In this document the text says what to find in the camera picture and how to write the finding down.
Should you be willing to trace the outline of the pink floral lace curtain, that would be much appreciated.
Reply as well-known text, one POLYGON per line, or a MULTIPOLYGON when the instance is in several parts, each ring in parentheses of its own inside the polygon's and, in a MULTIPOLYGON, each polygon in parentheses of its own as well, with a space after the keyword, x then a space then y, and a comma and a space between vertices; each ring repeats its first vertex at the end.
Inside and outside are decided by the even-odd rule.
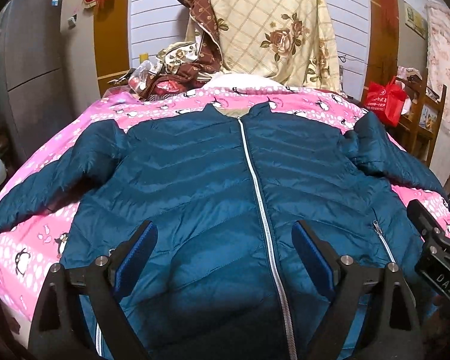
POLYGON ((428 85, 436 93, 447 88, 442 119, 450 130, 450 9, 443 3, 428 0, 427 69, 428 85))

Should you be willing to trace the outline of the cream floral quilt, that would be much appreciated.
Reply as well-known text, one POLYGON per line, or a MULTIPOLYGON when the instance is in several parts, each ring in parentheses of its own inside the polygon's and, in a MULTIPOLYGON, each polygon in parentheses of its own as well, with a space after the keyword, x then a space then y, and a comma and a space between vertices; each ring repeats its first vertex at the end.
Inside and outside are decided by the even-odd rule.
POLYGON ((195 14, 211 23, 208 42, 222 72, 247 73, 286 86, 338 92, 337 43, 325 0, 205 0, 195 14))

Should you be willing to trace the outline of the red gift bag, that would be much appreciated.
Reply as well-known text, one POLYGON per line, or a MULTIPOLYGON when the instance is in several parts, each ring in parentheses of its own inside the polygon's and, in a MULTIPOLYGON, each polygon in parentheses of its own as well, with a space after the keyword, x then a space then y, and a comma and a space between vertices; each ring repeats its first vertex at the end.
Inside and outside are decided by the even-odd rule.
POLYGON ((406 99, 407 93, 394 76, 386 85, 370 82, 364 107, 374 112, 383 125, 396 127, 406 99))

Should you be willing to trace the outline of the wooden chair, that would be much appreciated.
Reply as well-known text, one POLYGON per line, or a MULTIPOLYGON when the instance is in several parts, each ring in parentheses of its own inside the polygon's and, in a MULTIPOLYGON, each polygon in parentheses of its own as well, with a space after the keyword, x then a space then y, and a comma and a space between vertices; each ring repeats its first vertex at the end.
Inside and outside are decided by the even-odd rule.
POLYGON ((447 86, 442 87, 440 94, 432 89, 428 84, 427 68, 422 78, 413 75, 400 81, 408 92, 414 94, 414 99, 396 127, 397 141, 409 154, 429 167, 441 127, 447 86))

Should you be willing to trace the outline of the grey refrigerator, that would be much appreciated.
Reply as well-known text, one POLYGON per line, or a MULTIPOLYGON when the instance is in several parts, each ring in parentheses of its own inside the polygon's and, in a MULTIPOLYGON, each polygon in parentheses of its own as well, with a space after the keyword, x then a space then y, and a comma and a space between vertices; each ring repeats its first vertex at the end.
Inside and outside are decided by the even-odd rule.
POLYGON ((0 20, 0 128, 17 166, 74 119, 61 9, 62 0, 10 0, 0 20))

